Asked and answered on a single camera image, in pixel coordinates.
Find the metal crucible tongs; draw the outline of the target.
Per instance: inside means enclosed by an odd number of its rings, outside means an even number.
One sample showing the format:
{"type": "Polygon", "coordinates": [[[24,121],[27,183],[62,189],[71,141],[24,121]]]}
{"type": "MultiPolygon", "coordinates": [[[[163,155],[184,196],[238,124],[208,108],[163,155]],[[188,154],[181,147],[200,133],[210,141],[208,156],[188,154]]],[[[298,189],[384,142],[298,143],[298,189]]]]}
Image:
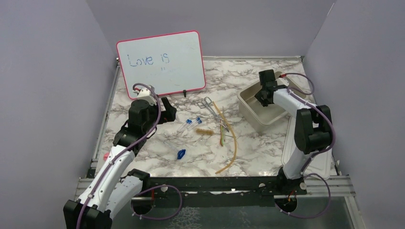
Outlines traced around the metal crucible tongs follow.
{"type": "Polygon", "coordinates": [[[212,102],[211,98],[205,97],[205,98],[199,100],[199,101],[197,102],[197,105],[198,105],[198,107],[201,108],[201,109],[203,109],[203,108],[207,109],[207,110],[211,113],[211,115],[214,117],[214,119],[215,119],[216,121],[218,121],[218,123],[220,124],[220,126],[223,127],[227,132],[229,132],[229,129],[228,129],[228,127],[226,126],[226,124],[225,124],[225,122],[224,122],[224,119],[222,119],[222,118],[220,117],[220,115],[217,114],[217,113],[214,111],[214,109],[213,109],[213,107],[212,107],[213,102],[212,102]]]}

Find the test tube brush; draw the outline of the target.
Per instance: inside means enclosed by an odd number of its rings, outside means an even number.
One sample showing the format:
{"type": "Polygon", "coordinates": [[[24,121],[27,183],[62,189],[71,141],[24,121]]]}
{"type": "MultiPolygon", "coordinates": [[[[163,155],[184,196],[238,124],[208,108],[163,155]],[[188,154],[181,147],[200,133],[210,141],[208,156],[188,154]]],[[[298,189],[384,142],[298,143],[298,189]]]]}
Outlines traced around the test tube brush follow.
{"type": "Polygon", "coordinates": [[[217,132],[215,132],[213,130],[210,130],[210,129],[196,128],[194,131],[195,131],[195,133],[200,134],[200,135],[210,135],[210,136],[212,136],[212,135],[220,135],[220,133],[217,133],[217,132]]]}

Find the green handled tool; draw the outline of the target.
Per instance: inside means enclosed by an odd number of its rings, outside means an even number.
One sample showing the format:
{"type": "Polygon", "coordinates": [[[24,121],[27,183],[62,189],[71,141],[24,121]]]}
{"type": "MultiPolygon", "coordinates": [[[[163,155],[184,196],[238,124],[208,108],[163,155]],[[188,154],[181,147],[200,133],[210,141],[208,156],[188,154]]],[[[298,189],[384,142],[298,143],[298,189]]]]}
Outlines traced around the green handled tool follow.
{"type": "Polygon", "coordinates": [[[224,146],[224,137],[225,137],[226,128],[223,124],[220,124],[220,145],[224,146]]]}

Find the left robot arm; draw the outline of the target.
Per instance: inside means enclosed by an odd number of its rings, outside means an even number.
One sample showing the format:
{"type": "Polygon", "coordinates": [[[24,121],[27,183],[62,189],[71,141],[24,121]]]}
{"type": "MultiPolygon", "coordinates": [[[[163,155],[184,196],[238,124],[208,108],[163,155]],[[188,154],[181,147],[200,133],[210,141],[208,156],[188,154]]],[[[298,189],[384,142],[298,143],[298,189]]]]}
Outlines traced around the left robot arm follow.
{"type": "Polygon", "coordinates": [[[128,119],[116,134],[98,174],[77,200],[66,202],[63,212],[68,229],[109,229],[132,197],[149,192],[148,173],[128,175],[122,183],[118,181],[157,125],[173,122],[176,112],[166,97],[155,104],[145,99],[131,103],[128,119]]]}

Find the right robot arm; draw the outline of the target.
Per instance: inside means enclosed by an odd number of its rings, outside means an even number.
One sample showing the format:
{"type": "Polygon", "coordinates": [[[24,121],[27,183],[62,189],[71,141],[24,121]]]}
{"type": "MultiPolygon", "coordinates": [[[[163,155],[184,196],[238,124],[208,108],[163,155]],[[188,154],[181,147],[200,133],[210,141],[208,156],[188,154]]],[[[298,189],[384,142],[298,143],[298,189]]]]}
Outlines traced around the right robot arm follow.
{"type": "Polygon", "coordinates": [[[274,70],[259,72],[261,88],[255,98],[263,107],[276,104],[295,118],[294,142],[296,149],[288,162],[279,170],[275,182],[281,194],[297,190],[304,172],[319,154],[332,149],[336,133],[332,124],[331,110],[327,105],[311,103],[297,93],[302,90],[276,82],[274,70]]]}

